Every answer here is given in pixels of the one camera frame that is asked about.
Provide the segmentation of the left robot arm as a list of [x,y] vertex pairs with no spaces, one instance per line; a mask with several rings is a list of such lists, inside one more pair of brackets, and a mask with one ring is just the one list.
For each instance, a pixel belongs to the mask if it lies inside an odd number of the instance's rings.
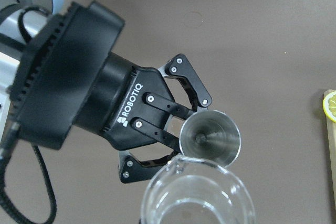
[[123,183],[151,179],[181,152],[166,127],[206,110],[212,98],[187,57],[141,67],[112,52],[124,20],[98,2],[72,3],[60,15],[53,2],[1,0],[1,64],[9,132],[1,140],[5,169],[18,140],[59,150],[73,126],[119,151]]

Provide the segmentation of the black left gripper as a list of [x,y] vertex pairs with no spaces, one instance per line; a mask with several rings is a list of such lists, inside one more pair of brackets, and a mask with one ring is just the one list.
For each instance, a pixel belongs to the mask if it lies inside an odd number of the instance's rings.
[[126,149],[112,128],[127,95],[142,102],[145,92],[172,94],[156,69],[112,52],[123,26],[121,17],[98,2],[74,2],[27,43],[11,90],[19,139],[58,150],[75,125]]

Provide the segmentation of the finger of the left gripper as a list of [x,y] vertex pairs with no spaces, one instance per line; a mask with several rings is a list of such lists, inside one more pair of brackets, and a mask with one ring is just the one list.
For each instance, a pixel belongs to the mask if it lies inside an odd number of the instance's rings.
[[118,151],[119,178],[124,184],[151,179],[168,161],[176,156],[176,151],[159,159],[140,161],[129,151]]
[[186,55],[178,54],[160,67],[164,78],[177,80],[187,94],[193,111],[207,109],[212,104],[212,97],[203,85],[198,74]]

